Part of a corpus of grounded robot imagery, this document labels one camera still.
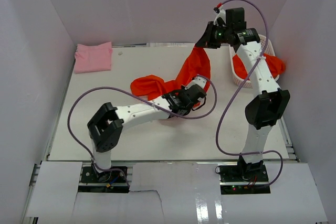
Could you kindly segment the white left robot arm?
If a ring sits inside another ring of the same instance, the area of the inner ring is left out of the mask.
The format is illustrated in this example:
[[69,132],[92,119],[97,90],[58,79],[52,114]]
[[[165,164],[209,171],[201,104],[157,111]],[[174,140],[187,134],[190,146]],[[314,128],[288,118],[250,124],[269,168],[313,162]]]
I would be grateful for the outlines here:
[[103,104],[87,124],[93,146],[93,176],[100,182],[110,178],[111,150],[118,144],[123,131],[146,122],[169,119],[172,117],[171,113],[188,115],[205,98],[204,89],[194,84],[187,89],[161,95],[149,104]]

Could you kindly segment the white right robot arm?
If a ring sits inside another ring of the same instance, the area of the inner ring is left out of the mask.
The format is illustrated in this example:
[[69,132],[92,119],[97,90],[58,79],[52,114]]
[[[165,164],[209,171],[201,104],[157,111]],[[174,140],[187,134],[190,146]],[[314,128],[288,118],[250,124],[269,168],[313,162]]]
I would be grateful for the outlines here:
[[282,117],[290,99],[288,90],[282,90],[273,78],[260,37],[255,29],[235,30],[233,26],[208,22],[197,47],[217,49],[229,44],[243,62],[253,89],[251,102],[245,107],[248,133],[235,173],[247,182],[261,171],[263,152],[268,134]]

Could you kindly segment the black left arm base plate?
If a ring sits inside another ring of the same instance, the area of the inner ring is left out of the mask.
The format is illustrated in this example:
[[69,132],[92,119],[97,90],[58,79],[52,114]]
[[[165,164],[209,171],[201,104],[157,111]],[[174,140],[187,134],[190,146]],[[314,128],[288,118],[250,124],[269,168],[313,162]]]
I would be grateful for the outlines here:
[[121,193],[129,192],[129,186],[126,184],[128,168],[126,166],[116,166],[124,172],[119,171],[96,173],[92,166],[82,168],[78,191],[80,193]]

